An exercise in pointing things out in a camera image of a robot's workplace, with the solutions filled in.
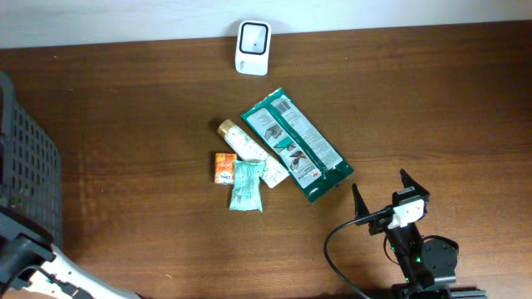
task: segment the white tube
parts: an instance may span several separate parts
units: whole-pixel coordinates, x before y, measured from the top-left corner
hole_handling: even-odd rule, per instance
[[[218,134],[224,137],[225,142],[243,161],[264,161],[266,165],[261,179],[268,187],[275,187],[289,176],[284,166],[260,147],[246,132],[235,125],[233,121],[224,121],[218,128]]]

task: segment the wood grain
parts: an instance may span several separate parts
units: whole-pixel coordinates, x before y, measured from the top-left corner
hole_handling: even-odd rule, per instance
[[[267,76],[234,70],[234,38],[0,51],[17,98],[62,155],[65,252],[154,298],[349,292],[323,258],[353,217],[391,202],[405,168],[432,194],[424,234],[461,246],[460,285],[532,292],[531,22],[274,36]],[[357,173],[314,205],[291,179],[264,212],[227,209],[215,127],[283,87]],[[366,289],[402,281],[382,236],[349,228],[338,266]],[[25,292],[7,298],[29,297]]]

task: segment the package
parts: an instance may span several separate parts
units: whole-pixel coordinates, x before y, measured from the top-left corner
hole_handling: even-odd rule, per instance
[[[268,154],[258,145],[246,132],[240,129],[231,120],[224,121],[218,128],[218,134],[222,136],[227,144],[239,157],[246,162],[264,161],[264,172],[261,179],[273,188],[281,183],[290,174],[271,154]]]
[[[242,118],[284,162],[311,203],[354,172],[281,88]]]
[[[263,211],[259,192],[259,177],[263,172],[263,161],[259,163],[234,161],[234,187],[230,210],[250,211],[257,209],[260,212]]]
[[[233,184],[235,160],[236,154],[216,154],[214,172],[214,182],[216,184]]]

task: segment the green packet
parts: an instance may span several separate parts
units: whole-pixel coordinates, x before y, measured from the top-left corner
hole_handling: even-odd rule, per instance
[[[354,172],[282,88],[241,116],[275,151],[311,203]]]

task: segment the orange packet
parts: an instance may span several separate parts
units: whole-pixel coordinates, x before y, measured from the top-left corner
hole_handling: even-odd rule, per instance
[[[216,154],[216,170],[214,182],[216,184],[234,184],[234,161],[236,154]]]

